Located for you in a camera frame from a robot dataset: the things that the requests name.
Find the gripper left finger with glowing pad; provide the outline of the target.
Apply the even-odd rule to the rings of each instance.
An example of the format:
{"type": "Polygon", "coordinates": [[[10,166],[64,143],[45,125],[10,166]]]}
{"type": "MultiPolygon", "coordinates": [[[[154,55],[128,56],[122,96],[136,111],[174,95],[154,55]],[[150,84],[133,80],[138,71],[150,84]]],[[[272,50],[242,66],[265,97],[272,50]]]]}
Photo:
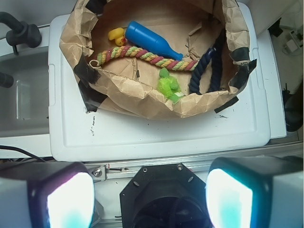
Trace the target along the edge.
{"type": "Polygon", "coordinates": [[[94,205],[94,182],[80,162],[0,166],[2,228],[88,228],[94,205]]]}

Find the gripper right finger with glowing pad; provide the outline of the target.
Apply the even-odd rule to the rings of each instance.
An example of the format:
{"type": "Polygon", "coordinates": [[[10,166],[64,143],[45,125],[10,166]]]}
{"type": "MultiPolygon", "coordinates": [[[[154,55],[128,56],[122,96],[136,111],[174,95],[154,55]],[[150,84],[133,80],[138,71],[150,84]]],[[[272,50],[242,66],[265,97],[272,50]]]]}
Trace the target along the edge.
{"type": "Polygon", "coordinates": [[[304,160],[218,157],[208,172],[206,204],[215,228],[302,228],[304,160]]]}

